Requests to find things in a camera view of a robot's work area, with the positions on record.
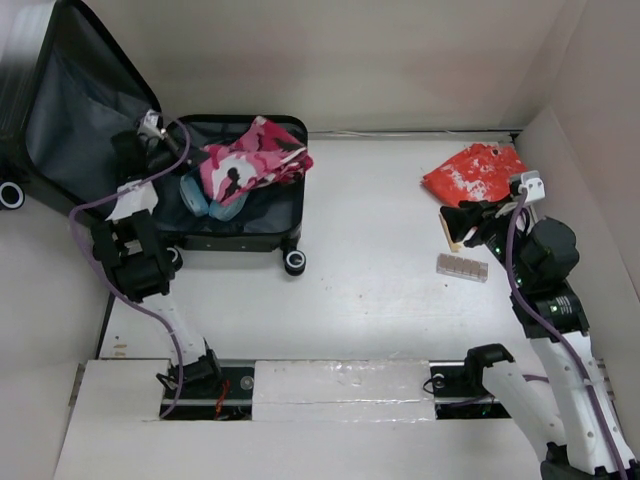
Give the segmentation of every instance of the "folded clothing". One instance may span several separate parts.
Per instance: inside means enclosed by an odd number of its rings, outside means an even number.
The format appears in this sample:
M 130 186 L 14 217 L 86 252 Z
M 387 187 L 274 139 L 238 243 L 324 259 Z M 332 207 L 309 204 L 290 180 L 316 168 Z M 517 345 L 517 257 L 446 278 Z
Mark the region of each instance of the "folded clothing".
M 510 145 L 474 143 L 422 178 L 424 187 L 445 205 L 462 200 L 497 202 L 509 194 L 509 177 L 527 167 Z
M 264 117 L 233 144 L 203 150 L 209 153 L 198 167 L 204 193 L 223 207 L 255 188 L 292 183 L 313 166 L 307 147 Z

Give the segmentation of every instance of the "red cloth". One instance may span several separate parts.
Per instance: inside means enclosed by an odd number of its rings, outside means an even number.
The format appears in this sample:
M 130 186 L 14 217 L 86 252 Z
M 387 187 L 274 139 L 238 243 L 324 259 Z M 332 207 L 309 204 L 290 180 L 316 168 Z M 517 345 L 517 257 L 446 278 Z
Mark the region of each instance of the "red cloth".
M 526 172 L 511 146 L 474 143 L 422 178 L 422 184 L 442 203 L 457 207 L 461 200 L 497 202 L 509 194 L 509 177 Z

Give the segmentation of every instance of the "white bracket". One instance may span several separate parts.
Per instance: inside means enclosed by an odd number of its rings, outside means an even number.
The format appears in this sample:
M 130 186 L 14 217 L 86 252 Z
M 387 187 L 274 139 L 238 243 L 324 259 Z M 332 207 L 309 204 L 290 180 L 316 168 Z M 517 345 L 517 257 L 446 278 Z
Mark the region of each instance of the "white bracket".
M 505 360 L 485 368 L 482 386 L 500 399 L 501 405 L 529 440 L 538 461 L 544 461 L 547 443 L 567 443 L 562 421 L 527 383 L 515 362 Z
M 158 194 L 151 182 L 145 183 L 141 187 L 137 186 L 140 180 L 125 183 L 118 187 L 118 192 L 123 190 L 130 190 L 118 198 L 116 206 L 111 212 L 111 215 L 107 217 L 107 220 L 121 220 L 133 215 L 135 212 L 141 210 L 149 210 L 153 212 L 158 204 Z
M 532 203 L 538 202 L 545 197 L 544 182 L 540 178 L 540 173 L 537 170 L 530 170 L 519 175 L 513 175 L 509 179 L 509 183 L 519 183 L 518 193 L 520 195 L 527 196 L 524 202 L 525 207 L 528 207 Z M 509 213 L 516 208 L 517 204 L 517 202 L 509 202 L 505 204 L 498 213 L 496 213 L 496 217 Z
M 160 115 L 155 110 L 149 110 L 144 118 L 140 121 L 138 127 L 138 135 L 144 135 L 149 138 L 163 138 L 162 131 L 158 128 Z

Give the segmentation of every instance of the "blue item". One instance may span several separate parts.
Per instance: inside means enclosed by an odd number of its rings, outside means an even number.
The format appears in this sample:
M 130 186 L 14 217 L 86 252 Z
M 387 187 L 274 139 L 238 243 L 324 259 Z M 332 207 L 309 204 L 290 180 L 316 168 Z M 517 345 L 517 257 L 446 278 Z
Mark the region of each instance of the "blue item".
M 209 216 L 211 218 L 217 218 L 222 222 L 228 222 L 233 217 L 235 217 L 242 207 L 244 207 L 245 202 L 247 201 L 248 193 L 240 195 L 232 204 L 223 207 L 216 201 L 212 201 L 209 206 Z
M 180 196 L 187 208 L 196 217 L 204 217 L 209 213 L 209 202 L 207 202 L 202 190 L 200 190 L 198 182 L 188 174 L 180 179 Z

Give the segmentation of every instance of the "open suitcase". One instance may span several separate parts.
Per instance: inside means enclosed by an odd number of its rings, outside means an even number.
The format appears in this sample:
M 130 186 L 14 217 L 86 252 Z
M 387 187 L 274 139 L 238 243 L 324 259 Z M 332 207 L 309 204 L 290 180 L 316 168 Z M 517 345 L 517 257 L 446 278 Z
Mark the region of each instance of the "open suitcase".
M 111 137 L 130 129 L 149 109 L 161 111 L 156 96 L 87 5 L 61 0 L 25 7 L 0 62 L 0 197 L 8 202 L 2 204 L 22 204 L 12 185 L 62 213 L 114 193 L 118 185 Z M 307 143 L 300 120 L 265 116 Z M 203 146 L 234 142 L 254 118 L 190 115 L 180 120 L 194 144 Z M 191 214 L 180 198 L 178 182 L 178 177 L 168 175 L 154 183 L 159 204 L 153 216 L 167 246 L 281 248 L 285 267 L 295 267 L 287 268 L 289 273 L 304 269 L 300 261 L 306 259 L 296 250 L 304 178 L 252 191 L 242 211 L 228 222 Z M 113 205 L 106 207 L 81 220 L 87 225 L 104 220 Z

